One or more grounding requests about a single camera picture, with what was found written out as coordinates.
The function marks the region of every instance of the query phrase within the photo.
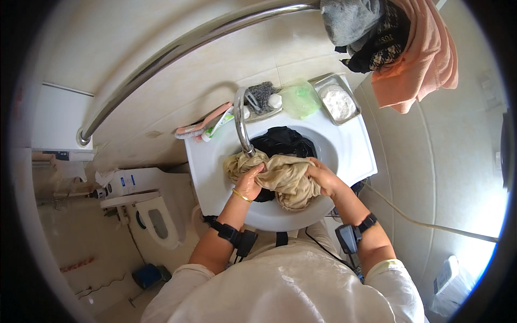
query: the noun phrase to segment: white powder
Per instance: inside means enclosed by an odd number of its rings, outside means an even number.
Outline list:
[[[319,95],[336,121],[344,121],[357,111],[351,96],[337,83],[326,84],[320,89]]]

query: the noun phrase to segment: sink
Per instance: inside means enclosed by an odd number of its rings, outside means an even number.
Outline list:
[[[321,110],[305,120],[292,119],[286,112],[280,112],[269,119],[247,124],[246,128],[249,138],[255,138],[279,126],[287,126],[310,139],[317,158],[349,186],[377,173],[362,116],[337,127]],[[227,156],[241,151],[234,123],[219,128],[208,143],[187,139],[185,146],[201,211],[206,216],[218,216],[234,186],[223,173],[222,163]],[[333,207],[332,200],[323,195],[299,212],[283,210],[276,199],[253,202],[245,223],[265,231],[291,231],[316,223]]]

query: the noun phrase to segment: faucet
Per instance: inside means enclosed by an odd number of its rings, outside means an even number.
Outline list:
[[[246,157],[252,158],[255,156],[255,148],[250,143],[250,139],[248,137],[248,132],[246,131],[244,113],[242,109],[244,108],[244,98],[248,100],[250,105],[254,108],[259,104],[255,99],[255,96],[251,94],[250,90],[247,87],[240,87],[235,94],[235,100],[233,101],[233,114],[235,116],[235,127],[237,128],[237,135],[239,136],[239,141],[242,146],[242,152]]]

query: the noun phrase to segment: wet hand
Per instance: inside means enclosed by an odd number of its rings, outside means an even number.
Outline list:
[[[324,163],[314,157],[307,157],[315,166],[309,166],[305,172],[306,176],[312,177],[321,186],[321,193],[325,196],[334,197],[346,184],[336,176]]]
[[[235,184],[235,190],[250,200],[256,199],[262,187],[255,182],[255,177],[264,169],[265,166],[266,164],[261,163],[242,174],[239,177],[237,184]]]

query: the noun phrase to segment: gold bracelet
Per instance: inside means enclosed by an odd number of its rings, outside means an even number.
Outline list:
[[[251,200],[251,199],[249,199],[249,198],[245,197],[244,195],[240,194],[240,193],[239,193],[239,192],[237,192],[235,189],[232,189],[232,191],[233,191],[233,193],[234,193],[235,195],[237,195],[238,197],[242,198],[244,201],[246,201],[246,202],[250,202],[250,203],[251,203],[251,202],[253,202],[253,200]]]

